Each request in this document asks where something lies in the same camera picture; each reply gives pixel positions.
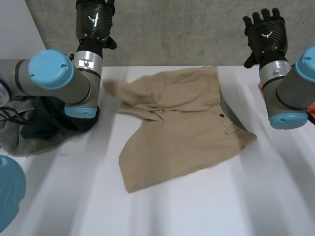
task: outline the beige fabric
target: beige fabric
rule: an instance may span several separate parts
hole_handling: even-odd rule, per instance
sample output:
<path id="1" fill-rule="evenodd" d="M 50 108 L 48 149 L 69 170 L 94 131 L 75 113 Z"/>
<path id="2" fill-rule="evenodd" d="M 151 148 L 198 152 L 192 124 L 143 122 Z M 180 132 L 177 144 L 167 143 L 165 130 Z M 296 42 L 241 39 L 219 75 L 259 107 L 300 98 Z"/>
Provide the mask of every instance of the beige fabric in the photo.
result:
<path id="1" fill-rule="evenodd" d="M 119 156 L 129 193 L 216 165 L 256 140 L 220 116 L 215 67 L 162 72 L 105 87 L 124 101 L 119 113 L 144 120 Z"/>

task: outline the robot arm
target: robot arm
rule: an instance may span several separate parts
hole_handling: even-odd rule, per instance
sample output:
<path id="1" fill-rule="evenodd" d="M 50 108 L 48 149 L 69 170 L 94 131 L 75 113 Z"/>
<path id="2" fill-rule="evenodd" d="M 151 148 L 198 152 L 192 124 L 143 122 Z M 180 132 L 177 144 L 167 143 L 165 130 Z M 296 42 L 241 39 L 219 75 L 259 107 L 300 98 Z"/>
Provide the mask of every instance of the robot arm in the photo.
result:
<path id="1" fill-rule="evenodd" d="M 114 1 L 78 0 L 77 37 L 73 61 L 56 50 L 31 60 L 0 60 L 0 107 L 16 96 L 54 96 L 65 102 L 64 112 L 75 118 L 93 118 L 103 64 L 103 48 L 115 49 L 109 36 Z"/>
<path id="2" fill-rule="evenodd" d="M 259 64 L 259 77 L 270 124 L 275 129 L 303 126 L 306 109 L 315 101 L 315 47 L 309 48 L 291 67 L 285 54 L 287 39 L 284 19 L 273 9 L 273 17 L 262 10 L 264 20 L 253 13 L 254 24 L 244 17 L 245 35 L 253 53 L 244 66 Z"/>

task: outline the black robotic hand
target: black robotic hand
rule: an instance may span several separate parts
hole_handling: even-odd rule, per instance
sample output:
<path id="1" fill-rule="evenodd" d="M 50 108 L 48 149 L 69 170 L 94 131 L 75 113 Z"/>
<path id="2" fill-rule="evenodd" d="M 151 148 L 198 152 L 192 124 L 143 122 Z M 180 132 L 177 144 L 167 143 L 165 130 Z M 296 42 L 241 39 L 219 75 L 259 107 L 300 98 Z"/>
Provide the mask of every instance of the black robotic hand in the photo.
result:
<path id="1" fill-rule="evenodd" d="M 244 67 L 251 68 L 260 64 L 265 55 L 278 51 L 285 56 L 287 52 L 287 37 L 284 18 L 280 16 L 277 8 L 272 9 L 273 16 L 270 16 L 268 9 L 261 10 L 263 20 L 258 12 L 252 14 L 253 22 L 248 16 L 243 17 L 245 22 L 245 35 L 248 37 L 248 45 L 252 54 L 244 63 Z"/>
<path id="2" fill-rule="evenodd" d="M 116 42 L 110 37 L 115 14 L 115 0 L 77 0 L 77 38 L 93 39 L 103 48 L 116 49 Z"/>

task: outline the light blue joint cap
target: light blue joint cap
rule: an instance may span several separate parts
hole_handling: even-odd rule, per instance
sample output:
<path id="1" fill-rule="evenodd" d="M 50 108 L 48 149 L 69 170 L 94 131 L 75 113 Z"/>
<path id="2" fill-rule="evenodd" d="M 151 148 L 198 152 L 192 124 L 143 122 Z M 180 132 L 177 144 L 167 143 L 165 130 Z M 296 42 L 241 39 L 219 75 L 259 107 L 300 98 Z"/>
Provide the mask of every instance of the light blue joint cap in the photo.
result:
<path id="1" fill-rule="evenodd" d="M 13 159 L 0 155 L 0 233 L 19 212 L 26 191 L 25 175 Z"/>
<path id="2" fill-rule="evenodd" d="M 297 60 L 295 70 L 303 79 L 315 83 L 315 47 L 311 47 Z"/>
<path id="3" fill-rule="evenodd" d="M 64 113 L 69 117 L 92 119 L 96 116 L 97 109 L 89 107 L 65 107 Z"/>
<path id="4" fill-rule="evenodd" d="M 275 129 L 295 129 L 306 124 L 307 114 L 286 113 L 269 117 L 271 127 Z"/>
<path id="5" fill-rule="evenodd" d="M 45 50 L 36 54 L 29 63 L 29 76 L 37 86 L 61 89 L 73 78 L 74 66 L 69 58 L 56 50 Z"/>

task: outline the concrete wall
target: concrete wall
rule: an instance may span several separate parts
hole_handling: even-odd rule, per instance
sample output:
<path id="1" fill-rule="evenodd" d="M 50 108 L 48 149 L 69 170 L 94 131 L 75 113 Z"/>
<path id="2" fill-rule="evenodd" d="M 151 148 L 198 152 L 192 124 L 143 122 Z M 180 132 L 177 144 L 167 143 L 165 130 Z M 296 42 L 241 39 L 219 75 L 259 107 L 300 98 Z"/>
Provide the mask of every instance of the concrete wall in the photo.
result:
<path id="1" fill-rule="evenodd" d="M 76 50 L 76 0 L 26 0 L 47 48 Z M 250 54 L 242 17 L 278 7 L 287 58 L 315 44 L 313 0 L 117 0 L 104 65 L 241 65 Z"/>

